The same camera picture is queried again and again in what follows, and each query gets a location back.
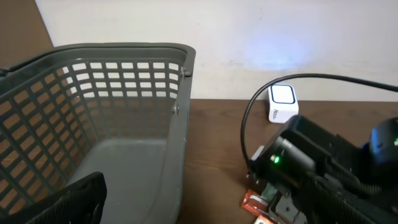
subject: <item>orange component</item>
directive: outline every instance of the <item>orange component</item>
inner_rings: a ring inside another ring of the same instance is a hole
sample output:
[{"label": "orange component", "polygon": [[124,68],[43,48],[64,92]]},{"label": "orange component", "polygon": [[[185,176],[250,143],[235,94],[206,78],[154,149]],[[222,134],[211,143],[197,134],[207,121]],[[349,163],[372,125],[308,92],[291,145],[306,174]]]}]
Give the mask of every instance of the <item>orange component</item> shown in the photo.
[{"label": "orange component", "polygon": [[267,215],[267,206],[268,202],[260,198],[260,195],[250,189],[246,192],[246,195],[244,195],[243,202],[241,204],[242,208],[257,217],[260,215]]},{"label": "orange component", "polygon": [[270,221],[268,218],[263,217],[262,215],[260,215],[256,221],[254,222],[254,224],[274,224],[274,222]]}]

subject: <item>brown tabletop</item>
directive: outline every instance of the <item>brown tabletop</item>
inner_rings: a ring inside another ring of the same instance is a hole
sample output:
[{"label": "brown tabletop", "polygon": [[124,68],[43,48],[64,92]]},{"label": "brown tabletop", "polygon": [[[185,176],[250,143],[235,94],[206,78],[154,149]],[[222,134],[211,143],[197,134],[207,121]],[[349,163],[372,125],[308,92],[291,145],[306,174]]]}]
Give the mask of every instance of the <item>brown tabletop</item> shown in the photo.
[{"label": "brown tabletop", "polygon": [[[240,208],[247,190],[246,165],[239,130],[247,100],[192,100],[177,223],[254,223]],[[377,123],[398,116],[398,103],[299,101],[300,114],[359,146]],[[267,120],[265,104],[257,101],[246,128],[248,154],[280,127]]]}]

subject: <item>basket bottom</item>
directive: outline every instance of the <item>basket bottom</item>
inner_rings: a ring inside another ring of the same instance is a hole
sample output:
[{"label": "basket bottom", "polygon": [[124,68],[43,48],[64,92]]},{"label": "basket bottom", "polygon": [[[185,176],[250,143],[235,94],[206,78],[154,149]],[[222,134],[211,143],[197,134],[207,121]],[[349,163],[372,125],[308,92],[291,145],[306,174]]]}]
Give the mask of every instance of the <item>basket bottom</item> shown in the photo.
[{"label": "basket bottom", "polygon": [[156,201],[166,139],[109,139],[94,146],[68,181],[104,174],[108,194],[101,223],[142,223]]}]

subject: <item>white cube device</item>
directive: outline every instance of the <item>white cube device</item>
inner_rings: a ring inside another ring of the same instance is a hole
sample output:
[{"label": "white cube device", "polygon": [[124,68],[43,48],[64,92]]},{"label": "white cube device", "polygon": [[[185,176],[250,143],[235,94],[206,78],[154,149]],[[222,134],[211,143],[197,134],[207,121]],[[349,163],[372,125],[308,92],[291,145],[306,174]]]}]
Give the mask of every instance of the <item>white cube device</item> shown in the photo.
[{"label": "white cube device", "polygon": [[299,113],[299,104],[291,85],[275,84],[267,91],[268,118],[273,123],[285,123]]}]

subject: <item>laundry basket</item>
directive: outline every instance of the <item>laundry basket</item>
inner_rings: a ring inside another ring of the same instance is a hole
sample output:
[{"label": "laundry basket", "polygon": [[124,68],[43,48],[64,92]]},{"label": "laundry basket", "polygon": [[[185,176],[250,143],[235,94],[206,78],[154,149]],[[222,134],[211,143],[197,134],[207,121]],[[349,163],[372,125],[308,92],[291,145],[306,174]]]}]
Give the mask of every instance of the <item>laundry basket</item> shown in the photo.
[{"label": "laundry basket", "polygon": [[0,216],[100,171],[102,223],[173,223],[195,50],[78,44],[0,71]]}]

